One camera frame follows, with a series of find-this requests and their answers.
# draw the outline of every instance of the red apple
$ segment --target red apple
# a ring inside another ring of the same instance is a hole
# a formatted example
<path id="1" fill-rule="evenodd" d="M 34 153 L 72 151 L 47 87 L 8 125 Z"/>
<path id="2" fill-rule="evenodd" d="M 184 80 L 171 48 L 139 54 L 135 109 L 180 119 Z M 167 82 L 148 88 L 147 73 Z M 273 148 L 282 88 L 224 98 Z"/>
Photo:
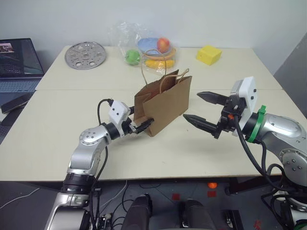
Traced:
<path id="1" fill-rule="evenodd" d="M 169 40 L 166 37 L 158 39 L 157 48 L 161 53 L 165 53 L 169 50 Z"/>

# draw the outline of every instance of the green ball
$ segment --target green ball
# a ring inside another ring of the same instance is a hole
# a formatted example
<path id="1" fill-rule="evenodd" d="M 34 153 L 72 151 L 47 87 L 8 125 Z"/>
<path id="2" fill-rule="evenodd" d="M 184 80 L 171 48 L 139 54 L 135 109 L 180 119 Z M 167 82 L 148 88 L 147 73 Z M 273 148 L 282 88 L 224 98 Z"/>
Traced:
<path id="1" fill-rule="evenodd" d="M 135 49 L 130 49 L 126 52 L 126 61 L 132 65 L 136 66 L 139 64 L 141 59 L 140 53 Z"/>

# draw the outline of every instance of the paper bag handle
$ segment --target paper bag handle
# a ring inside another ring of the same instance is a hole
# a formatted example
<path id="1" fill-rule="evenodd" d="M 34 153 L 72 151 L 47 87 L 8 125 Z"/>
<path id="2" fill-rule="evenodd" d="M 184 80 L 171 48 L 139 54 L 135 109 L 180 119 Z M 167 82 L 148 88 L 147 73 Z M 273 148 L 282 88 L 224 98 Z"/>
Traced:
<path id="1" fill-rule="evenodd" d="M 149 52 L 149 51 L 157 51 L 158 53 L 160 53 L 160 54 L 162 55 L 162 57 L 163 57 L 163 59 L 164 59 L 164 63 L 165 63 L 164 75 L 166 75 L 166 58 L 165 58 L 164 54 L 162 54 L 159 50 L 157 50 L 157 49 L 149 49 L 149 50 L 146 50 L 145 53 L 142 54 L 142 60 L 143 60 L 143 58 L 144 58 L 144 55 L 147 54 L 147 52 Z M 147 80 L 146 80 L 145 75 L 144 75 L 144 72 L 143 72 L 143 61 L 141 61 L 141 72 L 142 72 L 143 78 L 144 78 L 145 83 L 146 83 L 146 86 L 147 86 L 148 83 L 147 83 Z"/>
<path id="2" fill-rule="evenodd" d="M 160 83 L 160 94 L 162 93 L 162 92 L 161 92 L 161 90 L 162 90 L 162 84 L 163 84 L 165 78 L 169 78 L 169 77 L 181 77 L 181 78 L 179 79 L 179 81 L 177 82 L 177 84 L 178 84 L 178 83 L 180 83 L 180 81 L 182 80 L 183 76 L 186 75 L 186 73 L 187 73 L 188 71 L 189 71 L 189 69 L 186 69 L 186 70 L 185 70 L 183 73 L 181 73 L 181 74 L 174 74 L 174 75 L 166 75 L 166 76 L 164 76 L 164 78 L 162 79 L 162 81 L 161 81 L 161 83 Z"/>

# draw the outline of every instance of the orange ball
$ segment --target orange ball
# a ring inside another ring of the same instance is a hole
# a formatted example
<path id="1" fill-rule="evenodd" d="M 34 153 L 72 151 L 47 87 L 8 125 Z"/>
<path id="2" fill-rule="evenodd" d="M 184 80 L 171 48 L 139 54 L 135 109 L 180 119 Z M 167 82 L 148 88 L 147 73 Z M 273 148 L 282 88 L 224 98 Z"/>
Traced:
<path id="1" fill-rule="evenodd" d="M 212 188 L 212 189 L 217 188 L 217 183 L 216 182 L 210 182 L 210 183 L 207 183 L 207 185 L 208 185 L 209 188 Z"/>
<path id="2" fill-rule="evenodd" d="M 159 38 L 157 48 L 161 53 L 167 52 L 169 50 L 169 40 L 166 37 Z"/>

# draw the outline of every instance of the plastic bag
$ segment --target plastic bag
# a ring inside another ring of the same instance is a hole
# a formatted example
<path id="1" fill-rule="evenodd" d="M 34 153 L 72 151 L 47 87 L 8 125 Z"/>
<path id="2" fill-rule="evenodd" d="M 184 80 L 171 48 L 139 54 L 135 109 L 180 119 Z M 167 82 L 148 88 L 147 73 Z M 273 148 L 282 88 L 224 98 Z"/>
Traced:
<path id="1" fill-rule="evenodd" d="M 144 65 L 144 69 L 161 75 L 175 69 L 177 49 L 165 37 L 159 36 L 146 27 L 120 22 L 109 30 L 112 46 L 117 46 L 123 60 L 132 66 Z"/>

